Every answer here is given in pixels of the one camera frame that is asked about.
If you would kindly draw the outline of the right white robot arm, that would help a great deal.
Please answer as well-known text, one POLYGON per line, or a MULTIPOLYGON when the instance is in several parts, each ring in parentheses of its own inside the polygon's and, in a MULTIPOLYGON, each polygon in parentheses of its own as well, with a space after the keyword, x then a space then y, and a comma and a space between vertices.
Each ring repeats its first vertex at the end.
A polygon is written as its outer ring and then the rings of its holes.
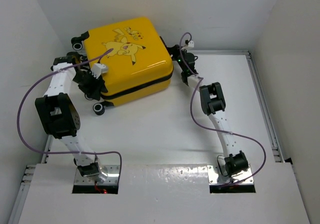
POLYGON ((222 86, 219 82, 207 83, 199 76, 195 69, 196 56, 181 48, 178 44, 167 47, 171 59, 181 68, 181 79, 184 84, 199 93, 202 112, 209 118, 220 140, 224 166, 220 173, 224 177, 232 178, 242 171, 247 171, 249 162, 237 145, 226 117, 226 101, 222 86))

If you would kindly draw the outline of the yellow suitcase with grey lining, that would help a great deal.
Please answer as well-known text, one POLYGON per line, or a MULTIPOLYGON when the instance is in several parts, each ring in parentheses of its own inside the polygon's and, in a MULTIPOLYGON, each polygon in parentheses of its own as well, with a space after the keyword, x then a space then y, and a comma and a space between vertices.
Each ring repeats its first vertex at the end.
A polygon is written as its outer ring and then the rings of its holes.
POLYGON ((136 17, 94 29, 71 40, 73 54, 89 60, 80 70, 91 71, 95 63, 108 67, 101 75, 107 91, 92 107, 102 115, 117 107, 168 88, 173 62, 156 28, 147 17, 136 17))

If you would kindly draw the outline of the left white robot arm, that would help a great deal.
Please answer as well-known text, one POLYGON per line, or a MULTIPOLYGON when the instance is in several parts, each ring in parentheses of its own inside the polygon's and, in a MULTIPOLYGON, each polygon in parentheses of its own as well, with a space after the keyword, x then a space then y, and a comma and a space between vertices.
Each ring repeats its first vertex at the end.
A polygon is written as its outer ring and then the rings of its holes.
POLYGON ((81 76, 81 70, 74 65, 80 62, 78 54, 68 54, 54 59, 47 91, 35 100, 35 107, 44 131, 63 143, 73 155, 73 160, 82 177, 102 183, 108 178, 96 154, 80 138, 80 115, 70 96, 73 79, 81 76))

